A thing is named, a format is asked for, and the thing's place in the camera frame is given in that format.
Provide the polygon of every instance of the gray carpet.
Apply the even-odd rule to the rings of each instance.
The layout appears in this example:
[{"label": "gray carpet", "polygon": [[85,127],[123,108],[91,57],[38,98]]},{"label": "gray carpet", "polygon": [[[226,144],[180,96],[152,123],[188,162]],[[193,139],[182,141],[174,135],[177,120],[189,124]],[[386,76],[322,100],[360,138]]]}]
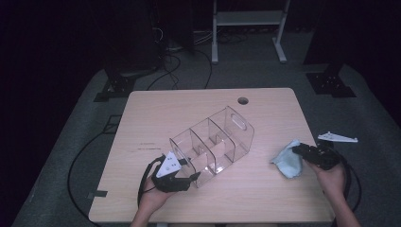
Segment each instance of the gray carpet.
[{"label": "gray carpet", "polygon": [[[298,97],[306,121],[315,138],[333,133],[357,137],[357,144],[336,143],[357,171],[363,195],[357,218],[363,226],[399,226],[401,223],[401,131],[369,90],[363,77],[345,65],[340,71],[344,83],[357,97],[333,98],[315,95],[305,73],[321,72],[325,65],[303,65],[312,33],[285,33],[282,40],[288,62],[281,64],[271,43],[272,34],[249,35],[243,43],[220,45],[219,64],[207,89],[289,87]],[[197,47],[209,57],[210,44]],[[209,76],[209,62],[199,52],[173,54],[180,58],[180,67],[173,72],[179,79],[166,76],[150,90],[203,89]],[[167,69],[176,66],[175,58],[166,57]],[[166,71],[137,80],[134,90],[146,90]],[[13,226],[93,226],[70,201],[67,174],[74,158],[94,136],[103,130],[111,114],[122,114],[126,98],[94,102],[106,82],[104,71],[94,75],[82,93],[75,110],[53,148],[42,174],[31,190]],[[88,214],[103,167],[113,142],[113,135],[100,135],[77,158],[71,172],[72,194],[78,206]],[[357,198],[356,184],[350,204]],[[101,226],[128,226],[128,223],[102,223]],[[289,223],[283,226],[330,226],[329,223]]]}]

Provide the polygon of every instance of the clear plastic organizer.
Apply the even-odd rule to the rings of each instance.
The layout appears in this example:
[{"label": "clear plastic organizer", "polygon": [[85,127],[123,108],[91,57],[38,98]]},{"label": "clear plastic organizer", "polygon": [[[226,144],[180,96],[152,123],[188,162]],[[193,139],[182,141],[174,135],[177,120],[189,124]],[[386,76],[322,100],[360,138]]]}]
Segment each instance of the clear plastic organizer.
[{"label": "clear plastic organizer", "polygon": [[250,151],[253,134],[253,126],[227,106],[170,139],[170,144],[177,159],[187,162],[182,166],[186,177],[200,172],[194,185],[201,187]]}]

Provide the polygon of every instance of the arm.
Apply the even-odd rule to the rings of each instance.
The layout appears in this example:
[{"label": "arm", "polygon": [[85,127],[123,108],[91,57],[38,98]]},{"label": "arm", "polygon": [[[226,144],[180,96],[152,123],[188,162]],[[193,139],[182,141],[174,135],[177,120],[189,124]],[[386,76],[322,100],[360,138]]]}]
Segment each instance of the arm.
[{"label": "arm", "polygon": [[153,181],[151,178],[147,178],[147,181],[145,182],[145,191],[149,191],[144,193],[142,196],[138,211],[136,212],[130,227],[146,227],[150,216],[162,207],[170,196],[175,194],[175,192],[165,193],[153,187]]},{"label": "arm", "polygon": [[345,185],[344,169],[342,165],[336,165],[330,170],[325,171],[315,165],[308,164],[315,171],[324,195],[333,208],[338,226],[360,226],[342,194]]}]

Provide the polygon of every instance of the cable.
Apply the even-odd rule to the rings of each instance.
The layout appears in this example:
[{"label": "cable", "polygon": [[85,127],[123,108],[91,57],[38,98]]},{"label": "cable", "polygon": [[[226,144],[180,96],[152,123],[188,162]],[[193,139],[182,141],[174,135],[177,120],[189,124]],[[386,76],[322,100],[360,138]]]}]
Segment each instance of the cable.
[{"label": "cable", "polygon": [[153,30],[158,30],[158,31],[160,31],[160,38],[159,38],[159,41],[155,41],[155,42],[158,44],[158,43],[163,39],[164,33],[163,33],[163,31],[162,31],[159,27],[154,27]]},{"label": "cable", "polygon": [[173,56],[173,55],[170,55],[170,57],[173,57],[173,58],[175,58],[175,59],[178,61],[177,66],[175,66],[171,71],[167,71],[167,73],[165,73],[165,74],[161,75],[160,77],[158,77],[157,79],[155,79],[155,80],[148,86],[147,91],[149,91],[150,87],[153,86],[153,84],[155,84],[159,79],[162,79],[163,77],[165,77],[165,76],[167,76],[167,75],[170,75],[172,72],[174,72],[175,70],[177,70],[177,69],[180,67],[180,65],[181,65],[181,60],[180,60],[178,57]]},{"label": "cable", "polygon": [[205,33],[205,32],[207,32],[207,35],[205,35],[205,36],[203,36],[201,38],[198,38],[196,41],[194,41],[194,45],[199,45],[199,44],[202,44],[202,43],[206,43],[206,41],[209,41],[209,40],[212,39],[212,33],[213,33],[212,31],[202,31],[202,32],[194,31],[194,33]]},{"label": "cable", "polygon": [[[347,200],[348,199],[348,195],[349,195],[349,191],[351,189],[351,184],[352,184],[352,176],[351,176],[351,172],[354,174],[356,180],[357,180],[357,187],[358,187],[358,195],[357,195],[357,202],[354,205],[354,207],[352,208],[352,211],[355,212],[357,210],[357,208],[359,207],[360,201],[362,199],[362,185],[360,183],[359,177],[357,175],[357,172],[351,167],[351,165],[348,164],[347,160],[344,158],[344,156],[342,156],[338,151],[336,151],[333,148],[330,148],[329,146],[324,146],[325,148],[330,149],[331,151],[333,151],[334,153],[336,153],[339,158],[340,158],[340,162],[342,163],[342,165],[344,166],[344,170],[345,170],[345,174],[346,174],[346,179],[345,179],[345,188],[344,188],[344,198]],[[334,218],[332,224],[332,227],[336,227],[337,226],[337,220],[336,218]]]},{"label": "cable", "polygon": [[[169,57],[170,57],[170,58],[171,58],[171,57],[177,58],[178,61],[180,61],[180,59],[179,59],[178,57],[176,57],[176,56],[171,56],[171,55],[169,55]],[[173,74],[172,71],[169,71],[169,70],[167,69],[166,64],[164,64],[164,68],[165,68],[165,70],[168,72],[168,74],[170,75],[171,80],[173,80],[173,82],[174,82],[174,84],[171,86],[171,90],[173,90],[173,89],[178,90],[178,85],[177,85],[177,84],[180,82],[180,80]]]},{"label": "cable", "polygon": [[239,44],[248,40],[247,34],[242,34],[244,38],[241,38],[239,35],[232,35],[229,33],[221,33],[218,36],[219,44]]},{"label": "cable", "polygon": [[144,195],[144,193],[149,192],[150,190],[145,190],[145,182],[148,178],[148,174],[150,173],[153,165],[157,162],[163,162],[165,160],[165,156],[162,155],[159,158],[156,158],[155,160],[153,160],[151,163],[148,164],[147,168],[145,169],[144,175],[142,175],[142,179],[141,179],[141,183],[139,184],[139,189],[138,189],[138,197],[137,197],[137,203],[138,203],[138,207],[139,207],[139,203],[141,202],[142,196]]},{"label": "cable", "polygon": [[147,193],[147,192],[149,192],[149,191],[153,190],[154,188],[156,188],[156,186],[153,186],[153,187],[151,187],[150,189],[148,189],[148,190],[144,191],[144,193]]},{"label": "cable", "polygon": [[106,126],[103,128],[103,131],[100,132],[99,134],[97,134],[96,136],[94,136],[91,140],[89,140],[85,146],[82,147],[82,149],[78,152],[78,154],[75,156],[73,162],[70,165],[70,168],[68,169],[68,176],[67,176],[67,191],[68,191],[68,196],[71,200],[71,202],[74,204],[75,208],[92,224],[94,224],[97,227],[101,227],[99,224],[92,222],[89,217],[79,208],[77,202],[75,201],[73,194],[71,192],[71,184],[70,184],[70,179],[71,179],[71,173],[72,173],[72,169],[74,168],[75,162],[77,161],[78,157],[82,154],[82,152],[84,150],[86,150],[86,148],[92,143],[94,142],[100,135],[102,134],[115,134],[116,130],[118,129],[118,125],[119,125],[119,121],[118,123],[111,123],[113,117],[121,117],[121,115],[110,115],[109,116],[109,120],[108,123],[106,124]]},{"label": "cable", "polygon": [[210,78],[212,77],[212,61],[210,60],[209,56],[207,56],[207,54],[201,52],[200,50],[194,49],[195,52],[201,53],[202,55],[204,55],[204,57],[206,57],[207,61],[209,62],[209,67],[210,67],[210,71],[209,71],[209,77],[207,78],[206,84],[204,85],[203,89],[207,88],[207,85],[209,85],[209,81]]}]

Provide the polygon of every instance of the blue cloth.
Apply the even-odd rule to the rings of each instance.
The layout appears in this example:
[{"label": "blue cloth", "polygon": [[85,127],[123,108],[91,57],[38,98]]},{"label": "blue cloth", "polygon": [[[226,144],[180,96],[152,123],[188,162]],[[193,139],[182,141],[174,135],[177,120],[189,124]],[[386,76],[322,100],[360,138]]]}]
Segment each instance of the blue cloth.
[{"label": "blue cloth", "polygon": [[271,160],[271,163],[276,164],[283,175],[289,179],[300,176],[302,172],[302,157],[292,152],[292,148],[299,145],[298,140],[292,140],[277,157]]}]

